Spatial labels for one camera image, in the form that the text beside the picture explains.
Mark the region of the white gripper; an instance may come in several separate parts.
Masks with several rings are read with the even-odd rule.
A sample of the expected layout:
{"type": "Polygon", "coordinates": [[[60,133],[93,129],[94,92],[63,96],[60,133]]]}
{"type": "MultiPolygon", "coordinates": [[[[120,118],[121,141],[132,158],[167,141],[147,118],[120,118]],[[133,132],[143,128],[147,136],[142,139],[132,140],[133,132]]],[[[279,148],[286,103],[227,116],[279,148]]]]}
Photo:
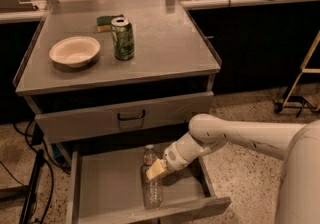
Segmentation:
{"type": "Polygon", "coordinates": [[[190,164],[178,151],[177,144],[173,142],[163,152],[163,159],[157,159],[147,170],[149,180],[162,178],[169,172],[175,172],[186,168],[190,164]]]}

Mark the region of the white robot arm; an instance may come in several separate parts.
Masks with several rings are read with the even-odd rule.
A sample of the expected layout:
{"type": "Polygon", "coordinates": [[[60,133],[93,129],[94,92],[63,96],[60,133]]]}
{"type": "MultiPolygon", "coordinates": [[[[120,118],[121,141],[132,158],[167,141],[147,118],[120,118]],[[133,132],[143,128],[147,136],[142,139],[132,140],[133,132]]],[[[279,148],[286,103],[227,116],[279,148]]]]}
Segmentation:
{"type": "Polygon", "coordinates": [[[147,171],[150,180],[187,167],[225,143],[280,159],[282,168],[274,224],[320,222],[320,121],[309,124],[227,121],[194,116],[188,132],[170,144],[147,171]]]}

